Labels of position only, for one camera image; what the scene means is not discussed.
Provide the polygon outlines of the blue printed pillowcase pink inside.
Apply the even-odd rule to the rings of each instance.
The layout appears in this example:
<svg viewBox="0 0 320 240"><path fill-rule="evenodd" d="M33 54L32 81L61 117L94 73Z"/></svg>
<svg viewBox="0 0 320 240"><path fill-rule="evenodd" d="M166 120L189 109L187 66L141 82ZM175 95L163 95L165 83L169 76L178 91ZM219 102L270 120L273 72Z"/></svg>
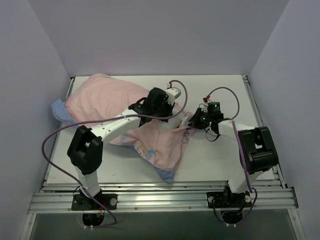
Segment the blue printed pillowcase pink inside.
<svg viewBox="0 0 320 240"><path fill-rule="evenodd" d="M65 100L64 107L73 120L70 124L104 120L118 116L148 93L149 90L136 83L96 73ZM182 111L178 104L173 108L174 114ZM185 126L161 132L159 121L152 119L143 126L115 138L111 144L133 148L153 165L164 182L171 184L189 138L195 131Z"/></svg>

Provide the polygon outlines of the white pillow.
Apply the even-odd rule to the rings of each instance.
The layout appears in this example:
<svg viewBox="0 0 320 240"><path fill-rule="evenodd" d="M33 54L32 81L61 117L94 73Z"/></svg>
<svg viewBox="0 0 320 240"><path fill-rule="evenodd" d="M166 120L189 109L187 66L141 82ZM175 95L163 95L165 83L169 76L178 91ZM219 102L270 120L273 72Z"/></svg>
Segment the white pillow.
<svg viewBox="0 0 320 240"><path fill-rule="evenodd" d="M176 128L187 127L188 124L190 123L190 119L192 116L193 116L192 112L183 110L177 116L170 118L167 122L159 121L158 122L159 130L161 132L166 132Z"/></svg>

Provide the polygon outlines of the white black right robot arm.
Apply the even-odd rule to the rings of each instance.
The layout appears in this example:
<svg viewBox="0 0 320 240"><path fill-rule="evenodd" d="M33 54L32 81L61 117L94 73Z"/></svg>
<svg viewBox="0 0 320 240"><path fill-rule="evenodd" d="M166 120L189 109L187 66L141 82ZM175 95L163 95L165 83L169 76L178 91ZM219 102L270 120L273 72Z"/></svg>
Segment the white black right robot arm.
<svg viewBox="0 0 320 240"><path fill-rule="evenodd" d="M239 149L240 170L225 184L223 191L208 196L211 208L243 208L252 206L252 183L264 172L279 163L278 153L270 130L235 123L221 112L219 102L205 99L190 120L189 126L213 131L216 138L228 137Z"/></svg>

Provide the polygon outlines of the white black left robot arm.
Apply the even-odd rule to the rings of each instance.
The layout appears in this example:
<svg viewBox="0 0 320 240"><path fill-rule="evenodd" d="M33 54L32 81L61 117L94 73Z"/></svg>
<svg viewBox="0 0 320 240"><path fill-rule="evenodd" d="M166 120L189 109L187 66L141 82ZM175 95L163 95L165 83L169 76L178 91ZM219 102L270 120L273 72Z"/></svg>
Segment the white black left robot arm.
<svg viewBox="0 0 320 240"><path fill-rule="evenodd" d="M80 196L88 209L95 210L103 202L97 170L103 160L104 143L109 143L152 119L168 121L173 117L175 101L180 95L181 91L175 87L166 90L154 87L148 96L131 104L111 120L91 128L81 125L76 129L67 155L77 171Z"/></svg>

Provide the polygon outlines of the aluminium table edge rail right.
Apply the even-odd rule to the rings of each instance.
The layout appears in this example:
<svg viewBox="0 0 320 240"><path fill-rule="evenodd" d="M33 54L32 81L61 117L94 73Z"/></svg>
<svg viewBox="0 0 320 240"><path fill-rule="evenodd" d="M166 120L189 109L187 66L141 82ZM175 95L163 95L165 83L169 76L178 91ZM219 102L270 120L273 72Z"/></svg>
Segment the aluminium table edge rail right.
<svg viewBox="0 0 320 240"><path fill-rule="evenodd" d="M252 90L251 90L251 87L250 87L250 83L249 83L249 77L247 75L242 75L241 77L242 77L242 80L243 80L243 83L244 83L244 86L245 86L245 89L246 89L246 92L247 92L251 107L253 109L253 114L255 116L256 122L257 122L259 127L266 127L267 125L264 122L263 117L261 115L261 112L259 110L259 107L258 107L258 105L257 105L257 103L256 103L256 101L254 99L254 96L253 96L253 93L252 93ZM282 171L281 171L281 166L279 164L277 164L272 169L277 172L281 187L287 189L288 186L285 183L285 180L284 180L284 177L283 177L283 174L282 174Z"/></svg>

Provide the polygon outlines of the aluminium table edge rail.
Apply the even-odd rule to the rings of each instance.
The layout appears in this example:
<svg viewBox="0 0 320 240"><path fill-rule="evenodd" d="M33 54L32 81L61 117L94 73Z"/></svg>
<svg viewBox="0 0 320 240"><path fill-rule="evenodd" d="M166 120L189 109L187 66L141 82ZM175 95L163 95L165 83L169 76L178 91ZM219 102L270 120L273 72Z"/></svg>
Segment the aluminium table edge rail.
<svg viewBox="0 0 320 240"><path fill-rule="evenodd" d="M253 93L252 93L252 90L251 90L251 87L250 87L250 83L249 83L249 77L247 75L242 75L241 77L242 77L242 80L243 80L243 83L244 83L244 86L245 86L245 89L246 89L246 92L247 92L251 107L253 109L253 114L255 116L256 122L257 122L259 127L266 127L267 125L264 122L263 117L261 115L261 112L259 110L259 107L258 107L258 105L257 105L257 103L256 103L256 101L254 99L254 96L253 96ZM272 169L277 172L281 187L287 189L288 186L285 183L285 180L284 180L284 177L283 177L283 174L282 174L282 171L281 171L281 166L279 164L277 164Z"/></svg>
<svg viewBox="0 0 320 240"><path fill-rule="evenodd" d="M65 124L71 124L74 121L72 120L71 116L69 113L67 113L67 110L65 110L65 106L64 106L64 102L65 100L71 95L73 87L74 87L74 83L75 83L75 77L71 77L70 78L70 83L68 86L68 90L66 93L66 97L64 97L63 100L61 100L60 98L58 100L56 100L54 103L51 104L51 110L53 113L53 116L56 120L59 121L59 128L61 128L62 126L64 126ZM52 141L54 143L53 147L51 148L51 152L49 155L49 159L51 161L54 160L54 156L55 156L55 152L56 152L56 148L59 142L59 135L60 133L56 133L55 135L52 135L45 144L48 144L49 141Z"/></svg>

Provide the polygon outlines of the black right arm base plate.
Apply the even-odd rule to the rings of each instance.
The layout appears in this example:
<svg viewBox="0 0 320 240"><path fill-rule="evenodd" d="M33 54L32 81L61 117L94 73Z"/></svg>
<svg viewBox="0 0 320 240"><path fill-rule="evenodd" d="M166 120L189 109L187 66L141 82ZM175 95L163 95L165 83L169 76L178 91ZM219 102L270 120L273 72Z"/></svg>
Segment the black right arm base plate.
<svg viewBox="0 0 320 240"><path fill-rule="evenodd" d="M207 192L206 198L210 209L240 209L252 206L252 200L247 191L245 193Z"/></svg>

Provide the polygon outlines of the aluminium front rail frame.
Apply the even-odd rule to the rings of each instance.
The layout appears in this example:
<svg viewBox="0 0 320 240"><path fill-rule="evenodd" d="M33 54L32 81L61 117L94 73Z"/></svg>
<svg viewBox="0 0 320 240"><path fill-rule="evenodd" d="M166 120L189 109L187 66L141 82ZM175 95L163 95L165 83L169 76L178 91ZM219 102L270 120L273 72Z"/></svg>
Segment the aluminium front rail frame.
<svg viewBox="0 0 320 240"><path fill-rule="evenodd" d="M284 188L279 180L259 180L254 186L258 197L255 210L296 209L298 201L292 188ZM47 185L35 193L28 208L30 214L71 213L75 185ZM208 211L207 193L220 192L223 183L178 182L104 184L103 192L117 195L115 213Z"/></svg>

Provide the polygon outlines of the aluminium table edge rail left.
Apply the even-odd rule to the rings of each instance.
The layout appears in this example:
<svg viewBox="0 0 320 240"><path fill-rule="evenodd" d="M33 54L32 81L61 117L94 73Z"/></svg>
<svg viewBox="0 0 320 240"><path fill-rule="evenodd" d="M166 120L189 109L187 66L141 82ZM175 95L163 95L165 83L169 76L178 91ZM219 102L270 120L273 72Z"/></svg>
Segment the aluminium table edge rail left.
<svg viewBox="0 0 320 240"><path fill-rule="evenodd" d="M64 106L64 102L65 100L71 95L73 87L74 87L74 83L75 83L75 77L71 77L70 78L70 83L68 86L68 90L66 93L66 97L64 97L63 100L61 100L60 98L58 100L56 100L54 103L51 104L51 110L53 113L53 116L56 120L59 121L59 128L61 128L62 126L64 126L65 124L71 124L74 121L72 120L71 116L69 113L67 113L67 110L65 110L65 106ZM52 135L45 144L48 144L49 141L52 141L54 143L53 147L51 148L51 152L49 155L49 159L51 161L54 160L54 156L55 156L55 152L56 152L56 148L59 142L59 135L60 133L56 133L55 135Z"/></svg>

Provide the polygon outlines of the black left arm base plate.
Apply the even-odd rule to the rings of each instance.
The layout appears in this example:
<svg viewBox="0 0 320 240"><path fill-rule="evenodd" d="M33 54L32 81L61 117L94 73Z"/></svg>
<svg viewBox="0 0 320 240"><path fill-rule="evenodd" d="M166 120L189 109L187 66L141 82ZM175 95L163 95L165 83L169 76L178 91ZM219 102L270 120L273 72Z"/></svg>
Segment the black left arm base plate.
<svg viewBox="0 0 320 240"><path fill-rule="evenodd" d="M109 210L117 209L118 195L115 193L100 192L94 198ZM93 211L102 209L103 208L92 198L85 196L82 192L73 195L71 204L72 211Z"/></svg>

